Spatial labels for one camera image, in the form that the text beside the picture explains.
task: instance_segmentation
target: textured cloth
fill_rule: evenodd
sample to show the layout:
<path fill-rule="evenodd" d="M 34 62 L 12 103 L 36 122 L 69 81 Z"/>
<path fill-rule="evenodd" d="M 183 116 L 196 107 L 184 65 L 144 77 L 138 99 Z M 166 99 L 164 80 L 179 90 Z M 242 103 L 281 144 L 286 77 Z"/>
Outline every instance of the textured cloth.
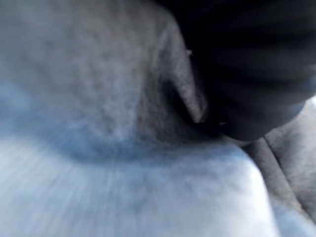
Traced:
<path fill-rule="evenodd" d="M 310 195 L 269 195 L 241 148 L 200 133 L 207 103 L 158 5 L 3 0 L 0 29 L 1 237 L 316 236 Z"/>

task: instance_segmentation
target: dark object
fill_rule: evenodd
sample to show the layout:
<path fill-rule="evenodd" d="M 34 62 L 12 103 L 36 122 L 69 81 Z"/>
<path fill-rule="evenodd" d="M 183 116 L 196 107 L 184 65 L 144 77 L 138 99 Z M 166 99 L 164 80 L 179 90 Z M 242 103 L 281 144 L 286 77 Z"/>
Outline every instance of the dark object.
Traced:
<path fill-rule="evenodd" d="M 215 104 L 205 127 L 221 124 L 235 139 L 255 140 L 314 95 L 315 0 L 158 2 L 175 15 Z"/>

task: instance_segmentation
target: gray fabric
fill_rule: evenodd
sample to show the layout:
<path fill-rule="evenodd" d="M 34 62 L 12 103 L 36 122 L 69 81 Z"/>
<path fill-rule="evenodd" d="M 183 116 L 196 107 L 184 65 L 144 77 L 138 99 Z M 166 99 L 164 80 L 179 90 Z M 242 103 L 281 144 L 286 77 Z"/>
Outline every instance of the gray fabric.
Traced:
<path fill-rule="evenodd" d="M 157 5 L 3 0 L 0 29 L 0 236 L 316 233 L 272 212 L 239 147 L 174 112 L 169 93 L 195 122 L 206 105 Z"/>

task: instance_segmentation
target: black fabric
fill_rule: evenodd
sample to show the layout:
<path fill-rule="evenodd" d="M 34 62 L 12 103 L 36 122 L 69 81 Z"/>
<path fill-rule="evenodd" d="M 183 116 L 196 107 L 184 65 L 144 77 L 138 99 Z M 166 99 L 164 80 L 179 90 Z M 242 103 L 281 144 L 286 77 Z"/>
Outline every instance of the black fabric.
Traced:
<path fill-rule="evenodd" d="M 193 51 L 209 104 L 205 129 L 255 140 L 316 91 L 315 0 L 158 0 Z"/>

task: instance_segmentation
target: gray upholstery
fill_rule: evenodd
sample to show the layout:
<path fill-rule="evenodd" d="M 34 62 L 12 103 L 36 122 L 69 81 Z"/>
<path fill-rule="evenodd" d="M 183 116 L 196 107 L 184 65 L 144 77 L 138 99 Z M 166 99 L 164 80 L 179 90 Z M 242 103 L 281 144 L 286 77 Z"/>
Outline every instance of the gray upholstery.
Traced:
<path fill-rule="evenodd" d="M 239 147 L 174 112 L 169 93 L 195 122 L 206 104 L 157 5 L 3 0 L 0 29 L 0 236 L 316 233 L 283 204 L 272 212 Z"/>

